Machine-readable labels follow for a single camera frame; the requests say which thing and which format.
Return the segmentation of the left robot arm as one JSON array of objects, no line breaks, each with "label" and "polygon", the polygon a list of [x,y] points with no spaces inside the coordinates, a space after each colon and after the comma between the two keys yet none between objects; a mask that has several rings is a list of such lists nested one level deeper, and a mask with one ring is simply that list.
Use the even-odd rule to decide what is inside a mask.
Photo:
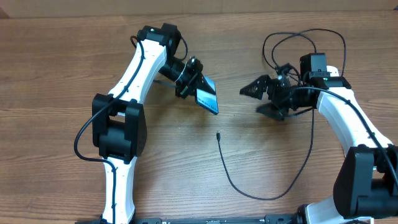
[{"label": "left robot arm", "polygon": [[177,58],[183,37],[177,26],[144,26],[132,41],[136,51],[118,83],[92,102],[93,144],[106,175],[106,202],[99,223],[132,223],[134,168],[147,141],[144,101],[157,74],[175,83],[177,97],[195,97],[198,105],[218,114],[216,86],[202,74],[199,59]]}]

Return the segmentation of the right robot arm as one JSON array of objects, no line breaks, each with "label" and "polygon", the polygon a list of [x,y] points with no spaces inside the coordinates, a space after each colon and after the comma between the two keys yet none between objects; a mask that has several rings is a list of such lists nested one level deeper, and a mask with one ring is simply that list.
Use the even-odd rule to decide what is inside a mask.
[{"label": "right robot arm", "polygon": [[283,120],[290,110],[318,110],[334,130],[345,160],[331,197],[302,205],[287,223],[363,223],[397,216],[397,146],[381,134],[358,105],[351,85],[326,64],[324,53],[300,58],[299,84],[291,85],[290,64],[277,67],[277,78],[262,75],[240,94],[269,103],[257,112]]}]

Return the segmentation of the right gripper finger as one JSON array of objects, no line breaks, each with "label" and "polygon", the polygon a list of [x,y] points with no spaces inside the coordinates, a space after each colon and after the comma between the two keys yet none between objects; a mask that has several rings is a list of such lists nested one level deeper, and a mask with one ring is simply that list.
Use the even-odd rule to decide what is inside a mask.
[{"label": "right gripper finger", "polygon": [[239,94],[261,100],[270,83],[269,75],[261,75],[249,85],[240,89]]},{"label": "right gripper finger", "polygon": [[276,121],[283,121],[286,116],[286,111],[278,109],[272,103],[266,103],[256,108],[256,112],[267,116]]}]

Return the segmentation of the teal Galaxy smartphone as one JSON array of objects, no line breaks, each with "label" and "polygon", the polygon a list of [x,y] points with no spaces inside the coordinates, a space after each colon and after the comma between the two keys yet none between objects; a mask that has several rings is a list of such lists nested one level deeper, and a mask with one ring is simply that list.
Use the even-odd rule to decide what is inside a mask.
[{"label": "teal Galaxy smartphone", "polygon": [[202,106],[204,109],[207,109],[208,111],[210,111],[213,114],[219,113],[218,100],[217,100],[216,94],[212,95],[205,91],[196,89],[195,99],[196,99],[197,104]]}]

